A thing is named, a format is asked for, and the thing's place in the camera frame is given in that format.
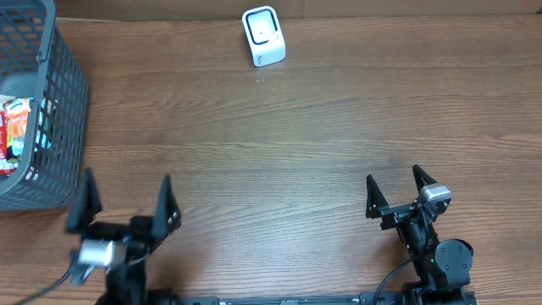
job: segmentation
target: wood grain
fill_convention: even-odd
[[[481,304],[542,299],[542,19],[292,19],[255,69],[237,21],[62,25],[91,82],[86,165],[104,212],[152,214],[169,172],[183,227],[149,261],[183,296],[373,291],[405,259],[364,218],[365,176],[412,199],[411,166],[453,191],[435,225],[475,249]],[[0,214],[0,300],[52,283],[65,211]],[[412,269],[390,282],[414,279]],[[93,304],[103,274],[35,304]]]
[[[134,20],[240,19],[271,5],[282,18],[375,17],[456,14],[534,14],[542,0],[57,0],[69,18]]]

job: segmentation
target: black cable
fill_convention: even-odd
[[[14,305],[23,305],[23,304],[26,304],[26,303],[34,300],[34,299],[37,299],[38,297],[43,297],[43,295],[55,290],[55,288],[57,288],[62,283],[64,283],[69,278],[69,275],[71,275],[71,267],[66,271],[66,273],[64,273],[64,275],[62,275],[62,277],[59,280],[54,282],[52,285],[50,285],[47,288],[44,288],[43,290],[41,290],[41,291],[39,291],[37,293],[34,293],[33,295],[25,297],[24,299],[18,301]]]
[[[404,263],[400,264],[399,267],[395,268],[393,271],[391,271],[386,277],[382,280],[382,282],[379,285],[379,288],[377,288],[376,292],[374,293],[374,299],[373,299],[373,305],[378,305],[379,301],[379,294],[384,289],[384,286],[388,283],[388,281],[399,271],[401,271],[403,268],[405,268],[408,264],[410,264],[412,261],[417,260],[418,258],[422,257],[423,252],[427,249],[429,246],[429,225],[427,224],[427,221],[425,219],[425,212],[423,211],[425,209],[425,206],[422,205],[422,208],[420,209],[420,213],[422,214],[422,220],[423,220],[423,228],[425,231],[425,242],[423,243],[423,250],[414,255],[411,256],[409,259],[407,259]]]

